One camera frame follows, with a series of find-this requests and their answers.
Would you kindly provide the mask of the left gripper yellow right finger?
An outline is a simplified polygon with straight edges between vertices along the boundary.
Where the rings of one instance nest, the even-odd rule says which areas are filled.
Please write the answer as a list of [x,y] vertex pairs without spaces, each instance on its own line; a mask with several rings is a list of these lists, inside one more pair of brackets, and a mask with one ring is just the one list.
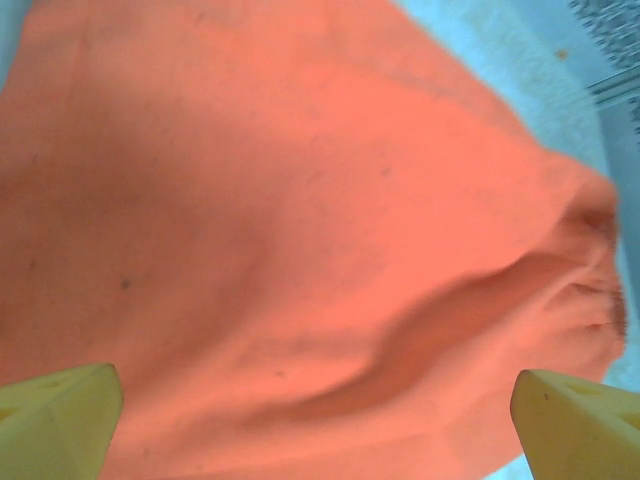
[[640,393],[524,370],[510,414],[534,480],[640,480]]

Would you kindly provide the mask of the long aluminium frame rail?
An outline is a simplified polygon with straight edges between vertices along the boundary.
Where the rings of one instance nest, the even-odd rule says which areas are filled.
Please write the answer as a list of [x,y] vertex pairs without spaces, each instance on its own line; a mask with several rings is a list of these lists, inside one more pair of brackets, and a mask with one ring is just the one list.
[[598,110],[640,95],[640,64],[630,67],[587,88]]

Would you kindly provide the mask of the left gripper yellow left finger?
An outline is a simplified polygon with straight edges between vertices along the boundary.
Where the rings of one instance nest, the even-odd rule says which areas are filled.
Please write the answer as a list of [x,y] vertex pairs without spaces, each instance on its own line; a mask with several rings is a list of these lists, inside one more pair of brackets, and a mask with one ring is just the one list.
[[0,480],[97,480],[122,408],[108,363],[0,387]]

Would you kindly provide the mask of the red-orange shorts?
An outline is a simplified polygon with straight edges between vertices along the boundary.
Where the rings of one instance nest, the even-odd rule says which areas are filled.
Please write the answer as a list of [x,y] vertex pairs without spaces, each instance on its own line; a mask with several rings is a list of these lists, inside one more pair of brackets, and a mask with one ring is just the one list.
[[390,0],[33,0],[0,382],[114,364],[104,480],[479,480],[622,354],[615,210]]

